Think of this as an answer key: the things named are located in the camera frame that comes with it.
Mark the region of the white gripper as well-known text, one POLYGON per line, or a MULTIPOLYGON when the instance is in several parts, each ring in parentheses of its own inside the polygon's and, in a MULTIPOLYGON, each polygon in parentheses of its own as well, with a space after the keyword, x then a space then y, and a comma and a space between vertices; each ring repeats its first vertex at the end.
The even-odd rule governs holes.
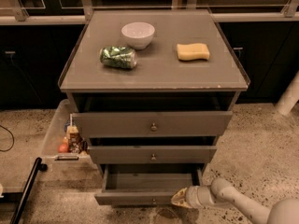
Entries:
POLYGON ((191 186, 180 189, 171 198, 171 204, 183 208, 214 206, 216 197, 210 186, 191 186))

